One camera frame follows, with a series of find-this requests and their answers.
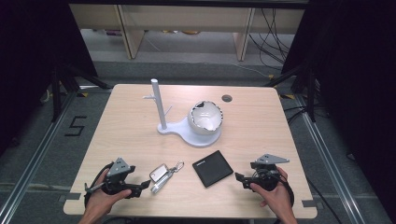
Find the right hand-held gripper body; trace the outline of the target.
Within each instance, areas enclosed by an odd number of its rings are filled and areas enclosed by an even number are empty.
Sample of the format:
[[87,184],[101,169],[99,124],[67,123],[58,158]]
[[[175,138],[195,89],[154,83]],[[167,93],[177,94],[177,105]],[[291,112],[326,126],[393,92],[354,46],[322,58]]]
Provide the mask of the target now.
[[252,176],[253,182],[260,185],[267,191],[272,191],[276,188],[281,177],[276,165],[278,163],[287,163],[289,161],[289,159],[271,154],[262,155],[250,164],[251,168],[255,171],[255,174]]

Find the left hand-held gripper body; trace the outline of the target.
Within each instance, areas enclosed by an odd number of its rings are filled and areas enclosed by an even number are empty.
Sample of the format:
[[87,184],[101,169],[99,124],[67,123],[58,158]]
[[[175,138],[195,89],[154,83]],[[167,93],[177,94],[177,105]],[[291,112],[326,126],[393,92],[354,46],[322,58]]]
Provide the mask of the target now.
[[123,158],[118,157],[106,174],[103,192],[108,195],[114,195],[126,189],[133,190],[132,187],[127,186],[125,178],[128,174],[133,173],[134,169],[133,165],[128,165]]

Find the person's right hand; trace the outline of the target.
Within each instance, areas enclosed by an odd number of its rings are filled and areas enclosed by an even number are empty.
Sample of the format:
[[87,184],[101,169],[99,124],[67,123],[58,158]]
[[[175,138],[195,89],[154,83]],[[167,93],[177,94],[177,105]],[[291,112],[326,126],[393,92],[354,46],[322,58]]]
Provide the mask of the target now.
[[277,187],[272,191],[267,191],[255,183],[251,183],[250,187],[262,197],[260,207],[269,206],[277,218],[295,217],[290,202],[290,195],[281,182],[278,182]]

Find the person's left hand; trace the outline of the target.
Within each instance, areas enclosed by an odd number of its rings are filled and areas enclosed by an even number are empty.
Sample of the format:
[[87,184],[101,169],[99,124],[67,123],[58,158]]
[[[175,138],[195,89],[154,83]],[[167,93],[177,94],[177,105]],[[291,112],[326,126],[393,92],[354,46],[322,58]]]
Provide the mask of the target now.
[[101,189],[96,190],[90,197],[83,216],[86,217],[104,217],[107,215],[112,206],[126,198],[131,191],[129,189],[123,190],[114,195],[108,195],[104,193]]

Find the silver key fob with keys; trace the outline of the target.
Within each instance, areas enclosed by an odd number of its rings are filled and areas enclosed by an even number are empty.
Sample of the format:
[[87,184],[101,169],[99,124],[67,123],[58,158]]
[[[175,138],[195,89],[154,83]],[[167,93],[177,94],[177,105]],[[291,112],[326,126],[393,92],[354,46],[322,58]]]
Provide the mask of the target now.
[[168,182],[168,180],[173,176],[174,173],[177,173],[180,169],[184,167],[184,162],[179,161],[174,167],[169,168],[166,164],[162,164],[155,168],[150,174],[149,177],[153,181],[153,186],[150,191],[153,194],[158,193],[163,186]]

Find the black wallet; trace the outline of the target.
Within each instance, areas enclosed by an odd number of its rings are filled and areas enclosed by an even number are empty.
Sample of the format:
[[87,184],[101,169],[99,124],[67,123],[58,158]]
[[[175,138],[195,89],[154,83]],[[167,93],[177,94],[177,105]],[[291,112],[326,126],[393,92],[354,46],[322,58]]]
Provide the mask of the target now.
[[206,188],[233,173],[232,167],[219,150],[198,160],[192,167]]

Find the white scalloped bowl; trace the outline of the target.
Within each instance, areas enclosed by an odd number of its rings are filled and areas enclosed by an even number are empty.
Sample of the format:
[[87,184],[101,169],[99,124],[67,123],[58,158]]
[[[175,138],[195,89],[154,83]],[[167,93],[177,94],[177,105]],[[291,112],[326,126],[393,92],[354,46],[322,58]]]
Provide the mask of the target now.
[[200,135],[215,134],[223,122],[222,110],[211,101],[201,101],[188,112],[188,123]]

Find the white stand with pole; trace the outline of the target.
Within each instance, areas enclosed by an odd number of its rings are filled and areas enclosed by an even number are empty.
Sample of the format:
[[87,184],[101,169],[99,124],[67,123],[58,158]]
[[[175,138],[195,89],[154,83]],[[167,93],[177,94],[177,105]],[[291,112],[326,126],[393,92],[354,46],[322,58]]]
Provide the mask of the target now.
[[163,109],[162,96],[159,86],[159,81],[156,78],[150,80],[153,93],[149,96],[144,96],[144,99],[152,99],[158,110],[158,115],[160,123],[157,126],[158,133],[162,135],[175,134],[178,135],[185,143],[192,147],[209,147],[213,145],[221,135],[220,130],[211,135],[200,135],[195,133],[188,123],[188,113],[187,116],[179,122],[167,122],[166,115],[170,111],[171,107],[167,110]]

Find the light wooden desk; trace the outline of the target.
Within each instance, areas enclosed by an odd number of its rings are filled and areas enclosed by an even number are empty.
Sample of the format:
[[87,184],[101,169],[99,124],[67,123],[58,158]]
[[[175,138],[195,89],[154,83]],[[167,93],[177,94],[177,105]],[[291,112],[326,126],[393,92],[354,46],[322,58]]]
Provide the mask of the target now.
[[301,9],[242,7],[161,7],[104,4],[70,6],[80,29],[119,30],[126,55],[136,57],[146,30],[232,33],[239,61],[245,59],[250,33],[292,35]]

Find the aluminium floor rail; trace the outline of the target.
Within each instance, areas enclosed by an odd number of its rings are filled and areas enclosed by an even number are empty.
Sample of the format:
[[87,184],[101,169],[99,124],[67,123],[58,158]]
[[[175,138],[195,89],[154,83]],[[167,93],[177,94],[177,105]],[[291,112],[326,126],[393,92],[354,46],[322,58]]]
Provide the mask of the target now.
[[303,118],[350,222],[352,224],[366,224],[366,220],[362,215],[358,203],[347,186],[345,179],[342,177],[317,124],[311,119],[307,112],[303,113]]
[[0,224],[75,221],[63,212],[69,181],[60,181],[51,164],[67,109],[76,99],[65,96],[63,111],[52,118],[52,103],[38,106],[18,135],[20,143],[0,158]]

